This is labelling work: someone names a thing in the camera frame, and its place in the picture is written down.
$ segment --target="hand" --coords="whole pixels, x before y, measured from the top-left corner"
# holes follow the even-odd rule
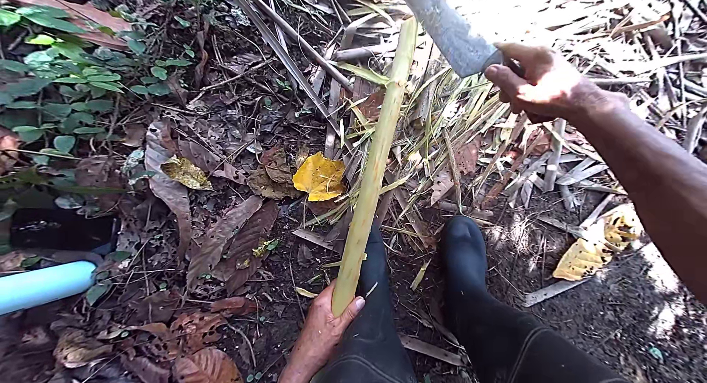
[[[331,285],[312,302],[279,383],[308,383],[326,365],[344,331],[366,304],[366,300],[359,296],[339,318],[335,317],[331,312],[331,294],[336,283],[337,280],[331,281]]]
[[[504,56],[520,63],[525,69],[525,79],[498,64],[488,67],[484,74],[500,88],[502,102],[510,102],[514,113],[526,111],[534,122],[543,116],[563,117],[575,123],[572,121],[593,110],[613,108],[625,98],[600,89],[549,48],[518,43],[496,46]]]

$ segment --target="leg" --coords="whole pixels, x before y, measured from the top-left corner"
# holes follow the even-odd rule
[[[446,324],[483,383],[625,382],[533,316],[486,291],[486,245],[479,227],[453,217],[440,238],[446,267]]]
[[[366,297],[366,305],[349,325],[329,364],[312,382],[416,382],[407,351],[395,331],[385,248],[376,227],[366,244],[357,295]]]

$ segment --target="rubber boot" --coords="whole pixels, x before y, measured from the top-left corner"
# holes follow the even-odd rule
[[[366,305],[349,325],[331,361],[312,382],[417,382],[407,351],[395,330],[387,259],[377,227],[372,228],[368,236],[366,260],[361,265],[356,291],[358,296],[366,297]]]

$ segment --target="twig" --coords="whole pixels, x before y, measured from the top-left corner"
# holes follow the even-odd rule
[[[243,340],[248,344],[248,348],[250,349],[250,356],[253,357],[253,369],[255,369],[255,367],[256,367],[256,365],[255,365],[255,352],[253,351],[253,346],[250,344],[250,340],[248,340],[248,336],[246,336],[245,333],[243,333],[243,331],[236,328],[235,326],[233,326],[229,323],[226,323],[226,325],[229,328],[233,329],[233,331],[235,333],[238,333],[239,335],[241,335],[243,337]]]

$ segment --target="fingernail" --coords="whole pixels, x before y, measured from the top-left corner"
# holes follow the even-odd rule
[[[359,311],[366,305],[366,300],[364,300],[363,297],[357,297],[353,302],[356,305],[356,309]]]

